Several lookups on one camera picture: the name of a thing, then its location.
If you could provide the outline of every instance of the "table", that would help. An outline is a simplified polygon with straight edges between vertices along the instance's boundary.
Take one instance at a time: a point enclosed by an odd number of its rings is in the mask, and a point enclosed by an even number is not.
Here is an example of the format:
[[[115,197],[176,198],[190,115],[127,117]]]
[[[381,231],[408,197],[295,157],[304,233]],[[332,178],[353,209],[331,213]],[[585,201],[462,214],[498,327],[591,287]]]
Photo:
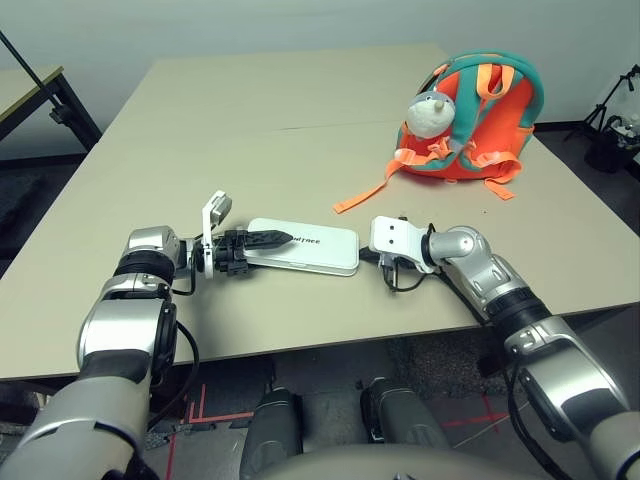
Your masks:
[[[398,174],[363,205],[331,210],[380,181],[408,100],[445,58],[408,45],[156,63],[0,280],[12,339],[0,378],[77,371],[80,326],[129,233],[199,233],[216,189],[234,200],[225,229],[263,216],[351,228],[366,245],[376,215],[469,224],[553,312],[638,301],[638,237],[535,139],[508,202],[482,182]],[[346,278],[200,277],[196,295],[175,301],[205,360],[475,325],[438,280],[392,294],[369,264]],[[190,359],[182,339],[176,359]]]
[[[34,71],[60,103],[69,108],[72,115],[69,127],[80,143],[91,150],[102,132],[65,79],[63,68],[49,66]],[[0,140],[47,101],[47,94],[24,70],[0,70]]]

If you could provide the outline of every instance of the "backpack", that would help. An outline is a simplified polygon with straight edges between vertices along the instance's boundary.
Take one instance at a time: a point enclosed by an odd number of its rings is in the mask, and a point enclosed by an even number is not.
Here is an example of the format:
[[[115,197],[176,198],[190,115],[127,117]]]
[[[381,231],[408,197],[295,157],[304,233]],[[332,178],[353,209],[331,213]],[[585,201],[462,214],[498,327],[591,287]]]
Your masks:
[[[482,178],[501,199],[514,197],[503,184],[522,170],[518,155],[531,138],[533,122],[544,103],[535,68],[512,53],[466,52],[435,69],[418,94],[429,92],[443,93],[453,100],[451,125],[437,137],[420,138],[411,133],[405,121],[384,182],[334,205],[336,213],[374,195],[398,170],[447,181]]]

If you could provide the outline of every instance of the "table leg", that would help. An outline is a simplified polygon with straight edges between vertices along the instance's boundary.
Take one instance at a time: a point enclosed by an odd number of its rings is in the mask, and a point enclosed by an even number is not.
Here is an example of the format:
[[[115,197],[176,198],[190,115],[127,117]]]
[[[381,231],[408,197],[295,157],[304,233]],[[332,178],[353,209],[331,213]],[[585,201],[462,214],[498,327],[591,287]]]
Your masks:
[[[51,83],[58,87],[56,96],[60,102],[73,112],[72,118],[65,122],[65,125],[73,131],[87,151],[91,150],[102,137],[102,132],[91,118],[91,115],[89,115],[89,112],[84,108],[64,75],[58,75]]]

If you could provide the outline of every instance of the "wall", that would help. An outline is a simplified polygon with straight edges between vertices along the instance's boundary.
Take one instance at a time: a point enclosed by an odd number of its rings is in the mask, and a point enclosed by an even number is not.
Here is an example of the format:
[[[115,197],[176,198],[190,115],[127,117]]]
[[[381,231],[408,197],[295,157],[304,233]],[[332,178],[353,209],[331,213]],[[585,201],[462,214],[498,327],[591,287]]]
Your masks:
[[[65,66],[102,128],[159,57],[424,41],[509,49],[540,70],[542,121],[584,117],[640,57],[638,0],[3,0],[0,24],[31,64]],[[14,65],[0,49],[0,68]],[[47,110],[0,142],[0,159],[81,151]]]

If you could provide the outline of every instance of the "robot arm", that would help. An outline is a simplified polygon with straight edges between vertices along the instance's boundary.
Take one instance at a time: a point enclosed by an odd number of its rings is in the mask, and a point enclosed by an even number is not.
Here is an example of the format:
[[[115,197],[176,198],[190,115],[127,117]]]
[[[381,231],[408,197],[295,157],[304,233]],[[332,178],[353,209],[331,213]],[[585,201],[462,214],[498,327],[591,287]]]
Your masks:
[[[381,254],[382,265],[403,257],[423,273],[447,272],[494,327],[549,433],[578,441],[603,479],[640,469],[640,414],[629,412],[624,393],[587,346],[509,263],[492,254],[477,230],[460,226],[437,233],[377,217],[370,249]]]
[[[172,293],[193,293],[196,269],[207,278],[214,269],[245,272],[244,250],[274,248],[292,238],[278,231],[233,230],[214,239],[211,230],[230,208],[231,199],[216,192],[203,208],[201,237],[179,239],[167,226],[130,235],[82,326],[78,379],[38,414],[0,469],[0,479],[157,478],[141,453],[151,385],[175,355],[179,325]],[[190,291],[172,290],[180,277],[191,277]]]

